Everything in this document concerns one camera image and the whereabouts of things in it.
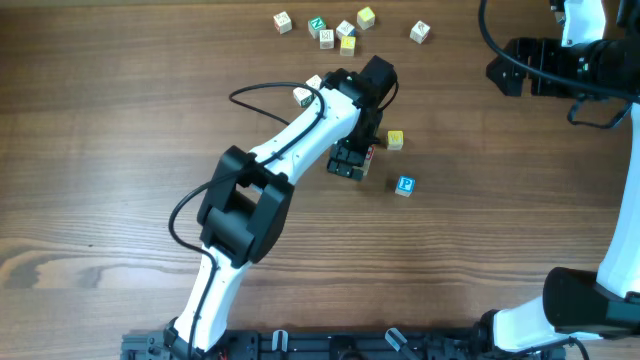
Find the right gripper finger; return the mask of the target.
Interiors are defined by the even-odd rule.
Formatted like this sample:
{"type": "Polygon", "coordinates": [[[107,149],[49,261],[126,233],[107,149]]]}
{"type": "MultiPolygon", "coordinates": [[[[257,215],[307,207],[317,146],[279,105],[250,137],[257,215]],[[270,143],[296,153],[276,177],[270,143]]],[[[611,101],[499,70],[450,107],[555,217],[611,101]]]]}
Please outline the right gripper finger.
{"type": "Polygon", "coordinates": [[[491,38],[487,38],[487,45],[496,53],[496,57],[487,65],[487,71],[493,69],[507,69],[526,72],[528,66],[528,39],[526,37],[514,38],[500,49],[491,38]]]}
{"type": "Polygon", "coordinates": [[[493,69],[486,72],[500,92],[509,97],[521,97],[523,89],[523,75],[514,71],[493,69]]]}

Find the red letter I block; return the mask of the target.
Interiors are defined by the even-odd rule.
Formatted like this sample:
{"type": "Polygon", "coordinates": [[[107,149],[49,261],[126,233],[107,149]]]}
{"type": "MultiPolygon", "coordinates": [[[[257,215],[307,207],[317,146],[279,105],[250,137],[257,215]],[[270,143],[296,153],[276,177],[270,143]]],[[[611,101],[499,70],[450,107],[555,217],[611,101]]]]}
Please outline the red letter I block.
{"type": "Polygon", "coordinates": [[[373,145],[368,147],[368,151],[366,153],[365,161],[371,161],[375,152],[375,147],[373,145]]]}

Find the yellow block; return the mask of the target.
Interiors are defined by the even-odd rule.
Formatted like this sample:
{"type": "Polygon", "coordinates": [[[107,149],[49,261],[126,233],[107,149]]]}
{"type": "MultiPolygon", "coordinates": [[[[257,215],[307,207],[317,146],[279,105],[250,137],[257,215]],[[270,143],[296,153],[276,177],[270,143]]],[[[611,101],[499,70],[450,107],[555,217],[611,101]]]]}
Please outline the yellow block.
{"type": "Polygon", "coordinates": [[[376,15],[370,7],[362,8],[357,12],[357,24],[362,30],[367,30],[375,24],[376,15]]]}
{"type": "Polygon", "coordinates": [[[353,57],[355,55],[356,38],[354,36],[344,35],[340,43],[340,55],[353,57]]]}
{"type": "Polygon", "coordinates": [[[401,150],[404,145],[404,132],[401,130],[389,130],[387,132],[387,149],[390,151],[401,150]]]}

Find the blue letter P block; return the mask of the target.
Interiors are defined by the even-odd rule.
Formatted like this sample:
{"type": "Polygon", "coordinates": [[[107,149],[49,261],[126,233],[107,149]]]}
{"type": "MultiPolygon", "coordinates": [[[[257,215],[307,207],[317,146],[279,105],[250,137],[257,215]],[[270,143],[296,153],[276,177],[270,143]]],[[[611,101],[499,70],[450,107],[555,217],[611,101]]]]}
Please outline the blue letter P block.
{"type": "Polygon", "coordinates": [[[396,184],[395,193],[409,197],[415,188],[416,180],[408,176],[400,176],[396,184]]]}

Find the red letter A block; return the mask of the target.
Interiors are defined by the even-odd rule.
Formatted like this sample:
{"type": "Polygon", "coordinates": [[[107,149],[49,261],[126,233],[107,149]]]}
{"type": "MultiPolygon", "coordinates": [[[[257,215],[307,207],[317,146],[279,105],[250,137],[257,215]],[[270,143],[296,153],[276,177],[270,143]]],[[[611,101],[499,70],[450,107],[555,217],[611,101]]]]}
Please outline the red letter A block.
{"type": "Polygon", "coordinates": [[[371,164],[371,160],[370,159],[366,159],[363,163],[363,165],[360,167],[360,170],[362,171],[362,176],[365,177],[368,174],[369,168],[370,168],[370,164],[371,164]]]}

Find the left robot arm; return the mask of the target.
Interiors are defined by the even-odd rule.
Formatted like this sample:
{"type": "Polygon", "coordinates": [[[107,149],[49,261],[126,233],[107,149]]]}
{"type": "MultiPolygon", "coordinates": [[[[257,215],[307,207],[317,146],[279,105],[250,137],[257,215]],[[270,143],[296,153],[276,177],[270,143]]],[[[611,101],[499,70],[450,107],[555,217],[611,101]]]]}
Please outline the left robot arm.
{"type": "Polygon", "coordinates": [[[378,56],[359,72],[327,73],[309,89],[311,104],[284,130],[248,152],[230,147],[211,180],[176,205],[170,230],[182,208],[203,197],[197,213],[201,243],[194,249],[200,270],[183,313],[164,331],[172,356],[202,359],[222,338],[245,272],[280,237],[296,183],[323,154],[329,173],[362,179],[383,111],[398,88],[394,66],[378,56]]]}

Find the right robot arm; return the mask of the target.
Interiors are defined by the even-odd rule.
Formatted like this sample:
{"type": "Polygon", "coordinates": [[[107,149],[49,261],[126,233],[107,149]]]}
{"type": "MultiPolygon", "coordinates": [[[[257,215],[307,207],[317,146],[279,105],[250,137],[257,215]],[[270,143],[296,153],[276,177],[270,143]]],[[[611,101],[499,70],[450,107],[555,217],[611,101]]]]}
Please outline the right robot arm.
{"type": "Polygon", "coordinates": [[[524,80],[539,97],[570,99],[567,121],[586,102],[623,100],[621,110],[599,130],[631,121],[631,153],[608,250],[595,271],[556,267],[540,296],[487,317],[489,345],[519,357],[586,340],[617,340],[639,334],[639,4],[623,1],[617,24],[621,39],[604,37],[606,15],[599,1],[553,1],[560,16],[559,39],[520,37],[500,47],[486,24],[488,2],[479,5],[478,23],[485,43],[495,52],[486,76],[508,97],[522,94],[524,80]]]}

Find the white block green side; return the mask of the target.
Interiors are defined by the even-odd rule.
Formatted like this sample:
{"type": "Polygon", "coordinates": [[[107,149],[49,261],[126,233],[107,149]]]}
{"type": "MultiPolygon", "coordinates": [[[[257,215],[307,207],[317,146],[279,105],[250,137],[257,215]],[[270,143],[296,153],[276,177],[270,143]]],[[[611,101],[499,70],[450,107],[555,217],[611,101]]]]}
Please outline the white block green side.
{"type": "Polygon", "coordinates": [[[292,91],[293,97],[302,108],[306,108],[314,101],[314,93],[306,88],[296,87],[292,91]]]}

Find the white plain wooden block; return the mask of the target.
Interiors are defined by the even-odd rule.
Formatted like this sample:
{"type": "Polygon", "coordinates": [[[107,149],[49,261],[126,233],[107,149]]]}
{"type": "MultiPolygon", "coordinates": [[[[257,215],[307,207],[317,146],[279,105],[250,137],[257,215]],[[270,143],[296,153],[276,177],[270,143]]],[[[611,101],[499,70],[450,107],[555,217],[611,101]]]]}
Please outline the white plain wooden block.
{"type": "Polygon", "coordinates": [[[305,82],[305,84],[316,90],[320,90],[322,86],[322,78],[319,75],[313,75],[305,82]]]}

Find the white block far right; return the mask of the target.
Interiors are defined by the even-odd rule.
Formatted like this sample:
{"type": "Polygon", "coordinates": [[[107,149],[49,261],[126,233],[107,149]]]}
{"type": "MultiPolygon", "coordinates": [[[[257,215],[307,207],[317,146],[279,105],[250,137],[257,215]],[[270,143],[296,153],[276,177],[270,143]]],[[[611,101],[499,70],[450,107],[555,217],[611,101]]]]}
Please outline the white block far right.
{"type": "Polygon", "coordinates": [[[429,24],[418,20],[411,28],[410,38],[418,44],[422,44],[428,37],[431,27],[429,24]]]}

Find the white block brown drawing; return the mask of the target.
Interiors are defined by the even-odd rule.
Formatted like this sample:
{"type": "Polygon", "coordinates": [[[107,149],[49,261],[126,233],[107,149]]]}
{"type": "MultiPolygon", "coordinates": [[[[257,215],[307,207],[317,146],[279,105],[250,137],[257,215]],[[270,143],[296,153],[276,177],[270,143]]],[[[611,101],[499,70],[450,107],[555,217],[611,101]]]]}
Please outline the white block brown drawing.
{"type": "Polygon", "coordinates": [[[323,29],[319,31],[319,45],[321,50],[332,49],[335,45],[334,31],[323,29]]]}

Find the white block blue side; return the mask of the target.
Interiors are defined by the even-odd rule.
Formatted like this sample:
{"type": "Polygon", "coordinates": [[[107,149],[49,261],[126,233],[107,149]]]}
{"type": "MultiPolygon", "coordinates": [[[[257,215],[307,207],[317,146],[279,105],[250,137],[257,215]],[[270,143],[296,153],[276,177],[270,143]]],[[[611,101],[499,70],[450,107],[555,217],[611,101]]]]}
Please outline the white block blue side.
{"type": "Polygon", "coordinates": [[[356,33],[356,28],[347,20],[343,20],[337,27],[336,27],[336,36],[339,40],[341,40],[344,36],[351,36],[353,37],[356,33]]]}

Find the green N block top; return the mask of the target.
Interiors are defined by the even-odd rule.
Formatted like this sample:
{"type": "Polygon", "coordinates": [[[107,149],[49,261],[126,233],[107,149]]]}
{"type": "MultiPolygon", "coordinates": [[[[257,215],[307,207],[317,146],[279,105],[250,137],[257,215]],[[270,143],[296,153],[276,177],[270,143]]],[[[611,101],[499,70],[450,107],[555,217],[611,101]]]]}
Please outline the green N block top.
{"type": "Polygon", "coordinates": [[[316,16],[308,21],[308,30],[313,39],[317,39],[320,31],[326,29],[326,22],[321,16],[316,16]]]}

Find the white block red side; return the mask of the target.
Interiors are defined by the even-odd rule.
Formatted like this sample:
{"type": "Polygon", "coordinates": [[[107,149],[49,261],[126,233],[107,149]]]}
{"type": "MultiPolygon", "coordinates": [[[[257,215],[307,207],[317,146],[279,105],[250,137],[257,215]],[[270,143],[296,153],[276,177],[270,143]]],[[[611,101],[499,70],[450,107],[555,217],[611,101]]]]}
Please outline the white block red side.
{"type": "Polygon", "coordinates": [[[273,20],[279,34],[285,34],[293,28],[293,22],[286,11],[275,14],[273,20]]]}

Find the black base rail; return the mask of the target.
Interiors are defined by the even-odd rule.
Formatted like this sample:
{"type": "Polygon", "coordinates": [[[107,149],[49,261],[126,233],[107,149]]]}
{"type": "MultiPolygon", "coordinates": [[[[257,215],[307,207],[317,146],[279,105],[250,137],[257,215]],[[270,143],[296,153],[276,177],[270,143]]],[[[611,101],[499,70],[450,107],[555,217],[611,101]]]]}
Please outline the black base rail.
{"type": "Polygon", "coordinates": [[[510,359],[474,344],[467,329],[445,332],[310,333],[228,330],[208,351],[187,352],[187,343],[167,331],[125,335],[122,359],[344,360],[344,359],[510,359]]]}

